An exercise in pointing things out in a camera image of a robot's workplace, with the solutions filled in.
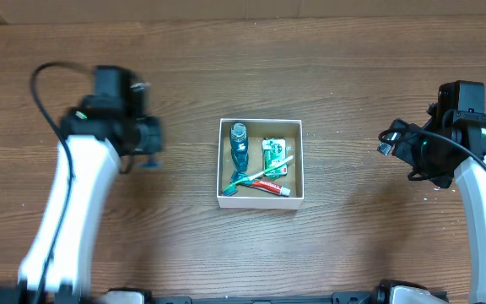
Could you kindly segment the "blue mouthwash bottle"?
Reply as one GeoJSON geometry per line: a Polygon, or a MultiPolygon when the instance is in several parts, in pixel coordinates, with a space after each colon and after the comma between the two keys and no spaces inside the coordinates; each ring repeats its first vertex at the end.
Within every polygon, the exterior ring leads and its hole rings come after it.
{"type": "Polygon", "coordinates": [[[249,155],[246,126],[241,122],[231,125],[229,142],[231,147],[231,157],[235,169],[239,172],[245,172],[248,168],[249,155]]]}

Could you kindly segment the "green toothbrush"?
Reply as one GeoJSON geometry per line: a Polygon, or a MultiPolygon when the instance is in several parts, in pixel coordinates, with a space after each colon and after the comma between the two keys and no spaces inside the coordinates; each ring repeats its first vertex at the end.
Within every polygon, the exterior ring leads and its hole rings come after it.
{"type": "Polygon", "coordinates": [[[262,180],[262,177],[267,173],[267,172],[270,172],[271,170],[275,170],[276,168],[280,167],[281,165],[283,164],[288,164],[294,157],[291,155],[289,156],[288,158],[286,158],[284,161],[278,163],[277,165],[274,165],[274,166],[270,166],[269,168],[267,169],[264,169],[262,171],[259,171],[258,173],[256,174],[253,174],[253,175],[247,175],[247,174],[244,174],[244,173],[240,173],[238,171],[235,171],[230,180],[229,180],[229,185],[224,187],[221,192],[224,196],[233,196],[237,193],[237,186],[238,185],[242,185],[241,183],[242,182],[246,182],[246,181],[251,181],[251,180],[255,180],[255,179],[259,179],[259,180],[262,180]]]}

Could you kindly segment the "green Dettol soap packet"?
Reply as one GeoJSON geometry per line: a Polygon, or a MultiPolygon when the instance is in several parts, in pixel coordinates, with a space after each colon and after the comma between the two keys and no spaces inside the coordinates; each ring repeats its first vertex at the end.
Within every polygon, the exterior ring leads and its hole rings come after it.
{"type": "MultiPolygon", "coordinates": [[[[284,138],[264,138],[262,141],[263,168],[277,165],[286,159],[286,140],[284,138]]],[[[265,176],[276,179],[288,174],[288,166],[281,165],[267,172],[265,176]]]]}

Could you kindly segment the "red Colgate toothpaste tube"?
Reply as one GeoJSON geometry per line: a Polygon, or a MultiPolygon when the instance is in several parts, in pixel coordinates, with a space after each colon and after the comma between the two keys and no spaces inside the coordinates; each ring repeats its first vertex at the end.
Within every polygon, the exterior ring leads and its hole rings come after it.
{"type": "Polygon", "coordinates": [[[259,179],[242,182],[241,184],[245,187],[255,188],[281,197],[289,197],[291,193],[290,189],[287,187],[278,185],[274,182],[268,182],[259,179]]]}

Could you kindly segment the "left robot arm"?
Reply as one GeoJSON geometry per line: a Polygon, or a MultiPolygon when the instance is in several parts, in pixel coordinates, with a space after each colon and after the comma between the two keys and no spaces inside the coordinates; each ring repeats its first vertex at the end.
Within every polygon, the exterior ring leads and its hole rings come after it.
{"type": "Polygon", "coordinates": [[[132,70],[75,62],[47,62],[30,76],[30,93],[59,143],[57,168],[39,230],[19,266],[15,285],[0,285],[0,303],[92,303],[90,268],[100,218],[111,186],[129,173],[138,155],[163,149],[160,120],[147,113],[149,86],[132,70]],[[92,94],[55,123],[37,90],[40,73],[52,67],[91,76],[92,94]]]}

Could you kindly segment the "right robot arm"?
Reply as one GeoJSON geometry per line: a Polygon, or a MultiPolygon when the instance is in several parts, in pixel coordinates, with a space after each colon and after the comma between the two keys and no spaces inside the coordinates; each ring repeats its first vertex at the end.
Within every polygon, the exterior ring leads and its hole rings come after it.
{"type": "Polygon", "coordinates": [[[379,134],[377,150],[409,164],[410,181],[458,186],[471,258],[468,300],[486,303],[485,86],[464,80],[442,84],[427,112],[423,126],[394,120],[379,134]]]}

